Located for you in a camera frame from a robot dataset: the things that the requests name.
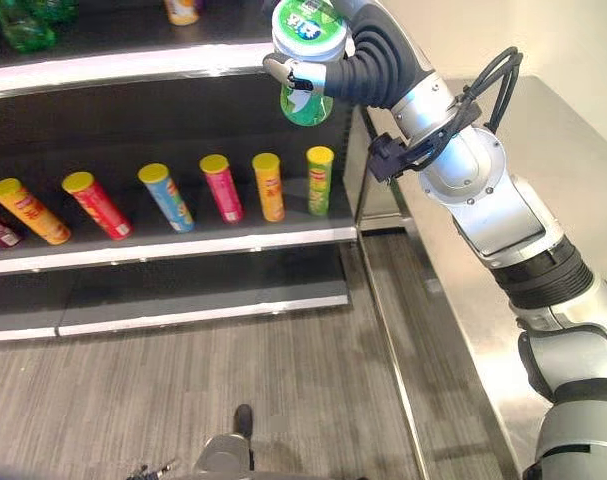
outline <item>black shelving unit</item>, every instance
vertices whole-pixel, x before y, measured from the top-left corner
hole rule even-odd
[[[349,301],[337,244],[357,239],[342,182],[351,106],[335,102],[317,127],[285,119],[280,86],[261,73],[262,54],[272,48],[261,2],[210,2],[190,27],[171,26],[163,8],[150,3],[83,1],[79,20],[60,31],[50,51],[22,56],[0,43],[0,75],[10,86],[0,90],[0,179],[19,178],[72,231],[69,242],[50,246],[9,217],[26,238],[0,249],[0,341]],[[99,82],[84,63],[117,55],[105,68],[120,68],[138,65],[142,54],[173,68],[163,63],[168,49],[180,50],[183,60],[186,52],[207,52],[216,61],[225,49],[234,55],[225,69],[206,62],[190,70],[188,61],[187,70],[169,75]],[[55,67],[87,73],[87,81],[51,82]],[[12,87],[34,72],[44,73],[44,83]],[[307,211],[305,151],[314,145],[335,152],[324,217]],[[263,219],[251,167],[252,157],[266,151],[281,158],[286,215],[278,223]],[[236,225],[221,220],[199,170],[199,159],[210,153],[229,159],[245,209]],[[194,214],[193,232],[173,232],[138,181],[138,169],[152,162],[168,165]],[[62,179],[78,170],[102,184],[132,222],[131,237],[109,240],[62,190]]]

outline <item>store shelf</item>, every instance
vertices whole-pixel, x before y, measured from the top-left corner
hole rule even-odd
[[[209,2],[195,24],[182,27],[169,23],[162,2],[100,11],[81,5],[77,21],[55,28],[49,50],[21,54],[0,34],[0,96],[150,75],[257,71],[273,49],[261,4]]]
[[[267,248],[309,245],[356,239],[356,228],[345,189],[334,182],[327,217],[307,211],[307,179],[284,182],[285,219],[269,223],[263,219],[256,186],[238,185],[245,218],[227,225],[218,214],[207,188],[181,188],[196,220],[193,232],[178,234],[170,227],[147,190],[140,189],[115,196],[115,203],[132,222],[134,233],[120,242],[110,240],[71,198],[57,208],[44,203],[65,219],[72,239],[50,246],[34,234],[14,248],[0,248],[0,274],[40,271],[122,262],[146,262],[152,259]]]
[[[348,301],[335,245],[2,276],[0,341],[276,314]]]

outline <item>metal counter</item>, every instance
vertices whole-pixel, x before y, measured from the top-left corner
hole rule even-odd
[[[464,85],[448,83],[455,93]],[[484,112],[493,101],[492,91],[480,99]],[[370,109],[370,115],[377,131],[400,135],[389,112]],[[535,77],[519,80],[498,136],[510,171],[532,184],[588,265],[607,279],[607,142]],[[528,385],[507,297],[459,238],[447,210],[423,194],[418,177],[404,175],[399,187],[523,469],[533,461],[549,403]]]

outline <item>pink pringles can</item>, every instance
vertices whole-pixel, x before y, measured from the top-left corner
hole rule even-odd
[[[199,162],[216,206],[225,223],[238,223],[243,218],[243,207],[236,193],[230,164],[223,155],[208,155]]]

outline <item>white wall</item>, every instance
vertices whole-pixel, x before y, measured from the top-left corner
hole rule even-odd
[[[607,0],[513,0],[529,69],[607,140]]]
[[[511,42],[512,0],[379,1],[444,77],[478,75]]]
[[[445,77],[505,46],[607,140],[607,0],[381,0]]]

